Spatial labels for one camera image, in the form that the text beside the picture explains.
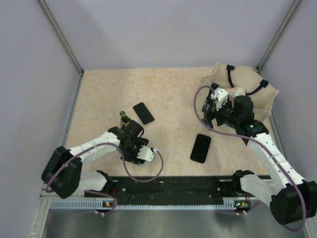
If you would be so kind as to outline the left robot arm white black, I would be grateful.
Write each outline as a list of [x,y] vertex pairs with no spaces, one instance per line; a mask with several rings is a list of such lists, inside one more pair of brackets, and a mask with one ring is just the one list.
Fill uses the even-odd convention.
[[118,149],[121,157],[132,164],[141,165],[154,160],[154,150],[148,147],[149,140],[139,137],[143,127],[132,120],[127,126],[114,126],[101,136],[82,145],[56,148],[46,165],[41,179],[61,199],[76,191],[93,190],[100,196],[112,192],[110,177],[100,169],[83,172],[83,168],[94,160]]

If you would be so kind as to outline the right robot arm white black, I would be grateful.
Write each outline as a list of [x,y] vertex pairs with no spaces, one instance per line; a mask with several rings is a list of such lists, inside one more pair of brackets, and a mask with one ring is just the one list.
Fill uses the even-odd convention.
[[232,192],[237,196],[250,193],[266,204],[281,225],[311,218],[317,214],[317,184],[306,181],[289,164],[276,147],[264,124],[255,119],[254,104],[248,96],[237,96],[231,102],[227,96],[218,100],[214,95],[205,99],[202,112],[204,121],[212,126],[227,125],[236,137],[253,150],[265,167],[272,184],[268,184],[251,171],[237,171]]

